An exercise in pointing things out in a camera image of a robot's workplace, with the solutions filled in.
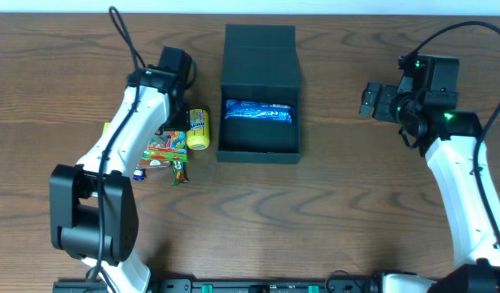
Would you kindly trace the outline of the yellow mentos candy tube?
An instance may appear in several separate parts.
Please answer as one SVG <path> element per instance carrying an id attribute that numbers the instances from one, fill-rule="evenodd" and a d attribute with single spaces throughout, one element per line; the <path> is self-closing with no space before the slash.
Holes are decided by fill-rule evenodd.
<path id="1" fill-rule="evenodd" d="M 187 146 L 195 151 L 204 150 L 210 145 L 208 112 L 204 109 L 190 110 L 191 128 L 186 133 Z"/>

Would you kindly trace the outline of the gummy worms candy bag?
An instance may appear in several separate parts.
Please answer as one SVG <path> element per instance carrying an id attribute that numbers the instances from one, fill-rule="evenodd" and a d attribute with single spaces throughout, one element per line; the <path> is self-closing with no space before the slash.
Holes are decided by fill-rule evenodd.
<path id="1" fill-rule="evenodd" d="M 186 133 L 164 131 L 154 134 L 142 155 L 143 160 L 188 161 Z"/>

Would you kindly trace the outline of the blue cookie package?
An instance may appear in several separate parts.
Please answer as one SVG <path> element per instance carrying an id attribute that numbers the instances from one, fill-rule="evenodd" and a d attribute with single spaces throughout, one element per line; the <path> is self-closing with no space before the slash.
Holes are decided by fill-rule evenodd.
<path id="1" fill-rule="evenodd" d="M 288 105 L 227 100 L 225 119 L 250 119 L 292 123 L 293 110 Z"/>

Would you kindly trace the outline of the dark green gift box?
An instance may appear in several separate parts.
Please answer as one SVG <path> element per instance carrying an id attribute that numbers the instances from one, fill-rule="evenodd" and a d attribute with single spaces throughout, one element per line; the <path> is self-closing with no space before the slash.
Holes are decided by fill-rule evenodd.
<path id="1" fill-rule="evenodd" d="M 220 86 L 219 162 L 300 161 L 300 65 L 293 26 L 228 24 Z M 286 105 L 292 121 L 227 118 L 229 100 Z"/>

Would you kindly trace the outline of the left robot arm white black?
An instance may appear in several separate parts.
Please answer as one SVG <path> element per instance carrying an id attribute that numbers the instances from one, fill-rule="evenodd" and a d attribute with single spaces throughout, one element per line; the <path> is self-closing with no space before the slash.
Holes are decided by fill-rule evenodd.
<path id="1" fill-rule="evenodd" d="M 75 165 L 50 176 L 52 245 L 89 265 L 83 281 L 58 281 L 55 292 L 144 292 L 150 269 L 134 250 L 138 214 L 132 180 L 156 130 L 184 105 L 189 68 L 150 66 L 128 79 L 106 131 Z"/>

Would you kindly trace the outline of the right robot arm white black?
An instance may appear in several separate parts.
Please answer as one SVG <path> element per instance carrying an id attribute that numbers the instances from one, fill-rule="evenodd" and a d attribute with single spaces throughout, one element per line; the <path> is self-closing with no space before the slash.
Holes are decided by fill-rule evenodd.
<path id="1" fill-rule="evenodd" d="M 458 94 L 441 86 L 405 91 L 370 82 L 362 116 L 400 125 L 436 179 L 453 239 L 454 269 L 435 281 L 412 273 L 381 273 L 367 292 L 500 292 L 500 201 L 475 112 L 456 108 Z"/>

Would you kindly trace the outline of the kitkat chocolate bar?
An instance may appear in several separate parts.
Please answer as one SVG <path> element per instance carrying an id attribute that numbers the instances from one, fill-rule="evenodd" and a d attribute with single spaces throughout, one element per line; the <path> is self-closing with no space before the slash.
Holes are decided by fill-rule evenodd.
<path id="1" fill-rule="evenodd" d="M 179 186 L 181 184 L 187 184 L 188 179 L 186 177 L 185 164 L 181 161 L 173 162 L 173 186 Z"/>

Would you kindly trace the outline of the brown chocolate milk carton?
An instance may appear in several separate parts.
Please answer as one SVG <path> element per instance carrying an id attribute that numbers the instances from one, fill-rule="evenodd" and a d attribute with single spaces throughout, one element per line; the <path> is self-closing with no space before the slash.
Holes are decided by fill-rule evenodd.
<path id="1" fill-rule="evenodd" d="M 167 168 L 171 165 L 167 160 L 140 160 L 137 169 Z"/>

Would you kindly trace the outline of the small blue wrapped candy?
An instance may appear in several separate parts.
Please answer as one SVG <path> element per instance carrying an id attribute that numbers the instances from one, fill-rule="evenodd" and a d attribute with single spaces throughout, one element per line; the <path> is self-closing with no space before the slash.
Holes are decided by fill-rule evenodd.
<path id="1" fill-rule="evenodd" d="M 135 181 L 144 181 L 147 178 L 146 170 L 144 168 L 136 169 L 133 174 Z"/>

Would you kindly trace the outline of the yellow green snack packet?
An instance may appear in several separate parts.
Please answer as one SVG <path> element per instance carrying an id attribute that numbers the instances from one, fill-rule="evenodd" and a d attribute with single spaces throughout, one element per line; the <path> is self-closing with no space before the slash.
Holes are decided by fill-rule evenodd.
<path id="1" fill-rule="evenodd" d="M 109 125 L 110 125 L 110 122 L 106 122 L 106 123 L 104 123 L 104 125 L 103 125 L 103 132 L 102 132 L 102 134 L 105 134 L 105 133 L 106 133 L 107 128 L 109 127 Z"/>

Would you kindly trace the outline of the black mounting rail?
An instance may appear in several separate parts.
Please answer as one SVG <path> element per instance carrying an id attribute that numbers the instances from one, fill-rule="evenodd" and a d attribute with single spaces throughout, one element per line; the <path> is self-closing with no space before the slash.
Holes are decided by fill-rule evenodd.
<path id="1" fill-rule="evenodd" d="M 381 293 L 380 281 L 332 279 L 327 282 L 300 281 L 192 281 L 165 279 L 150 282 L 147 293 Z"/>

